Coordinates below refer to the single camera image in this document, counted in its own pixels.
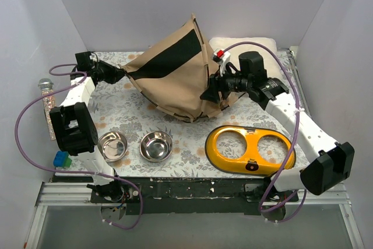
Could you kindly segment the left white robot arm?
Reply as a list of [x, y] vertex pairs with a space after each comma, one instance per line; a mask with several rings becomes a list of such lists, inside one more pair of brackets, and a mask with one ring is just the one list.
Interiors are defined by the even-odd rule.
[[126, 137], [120, 132], [98, 136], [96, 126], [87, 108], [92, 93], [100, 82], [115, 84], [124, 76], [121, 68], [110, 65], [90, 51], [75, 55], [77, 66], [70, 75], [72, 89], [60, 106], [50, 111], [50, 119], [58, 147], [77, 158], [90, 172], [94, 193], [107, 201], [118, 202], [124, 197], [124, 188], [115, 180], [116, 171], [110, 163], [125, 156]]

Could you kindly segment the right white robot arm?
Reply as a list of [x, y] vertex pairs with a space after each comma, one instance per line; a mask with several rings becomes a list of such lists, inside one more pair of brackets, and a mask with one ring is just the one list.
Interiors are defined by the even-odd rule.
[[[201, 99], [217, 103], [231, 93], [247, 93], [249, 98], [278, 120], [305, 153], [309, 164], [295, 168], [295, 153], [286, 164], [272, 163], [260, 155], [256, 146], [266, 136], [279, 138], [288, 149], [290, 140], [272, 129], [223, 125], [214, 129], [206, 138], [205, 153], [210, 163], [220, 171], [267, 177], [264, 195], [277, 201], [285, 191], [307, 190], [321, 195], [336, 184], [349, 178], [354, 158], [354, 148], [348, 142], [339, 143], [323, 132], [300, 108], [300, 103], [278, 78], [270, 78], [264, 67], [263, 57], [256, 51], [239, 55], [240, 66], [230, 62], [230, 55], [219, 50], [214, 60], [219, 70], [209, 76], [207, 89]], [[246, 142], [246, 151], [239, 157], [228, 158], [219, 152], [217, 140], [223, 133], [232, 132]]]

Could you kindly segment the floral table mat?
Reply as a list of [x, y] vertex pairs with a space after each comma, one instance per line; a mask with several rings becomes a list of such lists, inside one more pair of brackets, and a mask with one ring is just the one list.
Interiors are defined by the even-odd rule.
[[[244, 178], [242, 174], [224, 173], [213, 167], [205, 155], [208, 134], [222, 125], [243, 125], [273, 129], [291, 139], [290, 134], [270, 114], [263, 111], [247, 94], [225, 109], [218, 117], [183, 122], [158, 110], [135, 89], [128, 78], [110, 85], [100, 83], [93, 92], [88, 109], [99, 136], [109, 131], [125, 135], [128, 148], [125, 156], [110, 165], [121, 177], [178, 178]], [[160, 162], [145, 160], [139, 151], [142, 138], [149, 132], [163, 131], [173, 141], [171, 156]], [[245, 151], [244, 140], [233, 133], [218, 138], [217, 147], [224, 156], [234, 159]], [[281, 140], [266, 136], [255, 148], [270, 163], [281, 164], [287, 155]]]

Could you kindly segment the glitter toy microphone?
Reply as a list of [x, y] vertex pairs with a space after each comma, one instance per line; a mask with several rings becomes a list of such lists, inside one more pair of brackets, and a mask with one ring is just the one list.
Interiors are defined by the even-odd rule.
[[53, 82], [48, 78], [42, 78], [38, 82], [38, 87], [41, 90], [41, 95], [44, 96], [43, 98], [43, 106], [44, 106], [44, 115], [48, 126], [48, 132], [50, 136], [50, 140], [56, 140], [54, 129], [52, 127], [52, 122], [50, 118], [50, 111], [52, 108], [55, 107], [55, 97], [53, 91]]

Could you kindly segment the left steel bowl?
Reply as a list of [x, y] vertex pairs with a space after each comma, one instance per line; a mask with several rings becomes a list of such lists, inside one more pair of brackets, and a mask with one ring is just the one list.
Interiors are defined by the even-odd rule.
[[112, 163], [121, 160], [125, 156], [128, 141], [124, 134], [111, 131], [99, 138], [97, 147], [105, 161]]

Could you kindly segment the steel bowl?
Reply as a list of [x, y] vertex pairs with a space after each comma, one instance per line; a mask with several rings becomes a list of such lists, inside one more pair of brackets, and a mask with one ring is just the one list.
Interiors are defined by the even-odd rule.
[[160, 163], [171, 156], [173, 141], [169, 134], [154, 131], [146, 134], [139, 145], [140, 155], [152, 163]]
[[105, 161], [112, 163], [121, 160], [125, 156], [128, 141], [124, 134], [111, 131], [99, 138], [97, 147]]

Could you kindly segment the yellow double bowl holder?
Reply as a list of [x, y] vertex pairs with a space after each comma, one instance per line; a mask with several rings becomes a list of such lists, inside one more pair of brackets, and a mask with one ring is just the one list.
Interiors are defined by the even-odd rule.
[[[231, 159], [219, 152], [217, 141], [223, 133], [236, 134], [245, 141], [246, 150], [238, 158]], [[291, 147], [291, 142], [285, 135], [272, 129], [223, 125], [215, 128], [207, 136], [205, 141], [206, 157], [216, 169], [226, 173], [271, 176], [279, 170], [281, 164], [271, 163], [260, 155], [258, 143], [266, 136], [281, 140], [287, 150]]]

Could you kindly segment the right steel bowl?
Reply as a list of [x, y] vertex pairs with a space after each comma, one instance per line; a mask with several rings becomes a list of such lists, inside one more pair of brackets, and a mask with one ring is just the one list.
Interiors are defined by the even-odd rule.
[[173, 141], [169, 134], [154, 131], [146, 134], [139, 145], [140, 155], [152, 163], [160, 163], [171, 156]]

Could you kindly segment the blue green toy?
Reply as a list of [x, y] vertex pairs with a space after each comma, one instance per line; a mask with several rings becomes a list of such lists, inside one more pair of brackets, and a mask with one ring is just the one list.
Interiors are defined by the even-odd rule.
[[54, 167], [69, 168], [71, 166], [72, 159], [69, 157], [68, 152], [58, 151], [54, 157]]

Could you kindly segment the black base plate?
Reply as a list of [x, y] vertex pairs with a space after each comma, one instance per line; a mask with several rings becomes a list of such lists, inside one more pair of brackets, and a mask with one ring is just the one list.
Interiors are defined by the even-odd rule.
[[244, 213], [258, 215], [266, 178], [130, 178], [99, 187], [82, 176], [53, 176], [54, 183], [82, 183], [90, 203], [120, 204], [129, 215], [159, 213]]

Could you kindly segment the aluminium frame rail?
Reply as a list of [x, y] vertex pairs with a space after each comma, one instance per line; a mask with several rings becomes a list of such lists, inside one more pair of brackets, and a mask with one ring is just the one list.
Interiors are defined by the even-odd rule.
[[36, 213], [25, 247], [36, 247], [41, 234], [41, 225], [44, 223], [46, 210], [49, 206], [99, 206], [116, 210], [120, 215], [127, 214], [126, 209], [120, 204], [90, 203], [88, 195], [88, 192], [83, 189], [82, 183], [43, 183], [37, 197]]

